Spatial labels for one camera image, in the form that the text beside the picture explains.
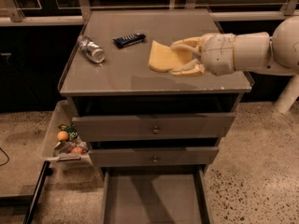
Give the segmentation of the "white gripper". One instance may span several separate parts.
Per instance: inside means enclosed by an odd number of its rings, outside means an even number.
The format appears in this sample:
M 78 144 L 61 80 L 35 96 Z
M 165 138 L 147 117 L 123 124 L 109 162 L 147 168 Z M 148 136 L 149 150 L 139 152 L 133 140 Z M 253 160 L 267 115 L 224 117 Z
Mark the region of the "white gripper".
M 194 59 L 181 67 L 173 68 L 173 76 L 201 76 L 206 69 L 215 76 L 232 74 L 234 68 L 234 42 L 233 34 L 205 34 L 175 41 L 171 50 L 184 49 L 194 54 L 201 54 L 201 63 Z

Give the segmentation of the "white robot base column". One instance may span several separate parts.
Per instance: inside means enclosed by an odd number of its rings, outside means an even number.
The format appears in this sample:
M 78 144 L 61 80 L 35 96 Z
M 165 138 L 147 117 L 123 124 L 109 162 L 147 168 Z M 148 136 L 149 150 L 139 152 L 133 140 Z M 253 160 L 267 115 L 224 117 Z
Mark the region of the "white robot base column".
M 280 113 L 290 110 L 296 99 L 299 97 L 299 76 L 293 76 L 283 92 L 274 103 L 274 108 Z

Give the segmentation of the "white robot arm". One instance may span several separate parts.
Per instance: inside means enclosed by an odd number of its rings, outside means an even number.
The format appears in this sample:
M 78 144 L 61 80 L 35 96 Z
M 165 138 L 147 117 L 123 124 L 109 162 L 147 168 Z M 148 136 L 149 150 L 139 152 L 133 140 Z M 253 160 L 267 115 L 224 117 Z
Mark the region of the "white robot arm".
M 287 76 L 299 72 L 299 17 L 283 21 L 273 34 L 234 35 L 211 33 L 179 40 L 171 50 L 189 51 L 197 57 L 170 70 L 174 76 L 214 76 L 238 71 Z

